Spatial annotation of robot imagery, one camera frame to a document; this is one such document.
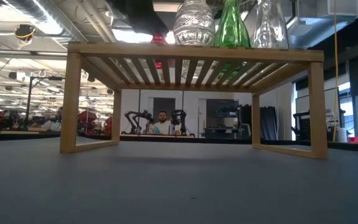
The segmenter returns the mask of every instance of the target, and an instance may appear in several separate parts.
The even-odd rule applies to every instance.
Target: green glass bottle
[[[219,22],[218,31],[216,32],[215,46],[220,47],[250,47],[248,31],[239,14],[238,0],[224,0],[224,9],[221,21]],[[227,63],[222,72],[218,75],[221,78],[231,67],[231,63]],[[241,67],[227,79],[230,80]]]

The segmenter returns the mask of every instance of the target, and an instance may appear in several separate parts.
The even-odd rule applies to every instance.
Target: gray floor
[[[358,224],[358,152],[121,142],[59,154],[58,141],[0,142],[0,223]]]

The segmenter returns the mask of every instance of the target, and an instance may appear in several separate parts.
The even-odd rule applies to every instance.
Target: white shirt
[[[158,128],[160,130],[160,134],[170,134],[169,132],[170,123],[168,121],[161,123],[155,123],[153,125],[153,130],[155,132],[155,129]]]

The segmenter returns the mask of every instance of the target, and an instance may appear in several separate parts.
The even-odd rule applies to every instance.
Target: bamboo shelf
[[[155,68],[154,60],[161,61],[161,72]],[[186,78],[182,78],[184,60],[189,62]],[[328,157],[328,149],[323,60],[323,52],[317,50],[71,42],[68,46],[63,101],[65,119],[62,124],[60,151],[76,152],[119,143],[120,127],[119,122],[115,122],[110,143],[103,142],[92,146],[75,144],[76,129],[73,127],[76,126],[80,73],[83,69],[114,90],[115,121],[119,121],[121,116],[122,89],[252,93],[254,147],[325,159]],[[203,66],[200,74],[195,77],[199,61],[203,62]],[[230,63],[231,67],[223,73],[227,63]],[[292,82],[305,70],[308,70],[310,86],[311,151],[261,145],[259,96]]]

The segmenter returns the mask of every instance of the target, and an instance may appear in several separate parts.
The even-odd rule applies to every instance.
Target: wooden leg
[[[81,82],[81,55],[68,53],[66,65],[65,96],[63,99],[60,152],[75,152],[78,119],[78,98]]]
[[[328,158],[323,63],[312,62],[309,68],[309,104],[311,152],[318,159]]]
[[[114,90],[114,111],[112,114],[111,140],[119,142],[121,133],[121,90]]]
[[[260,144],[260,106],[259,95],[252,95],[252,146]]]

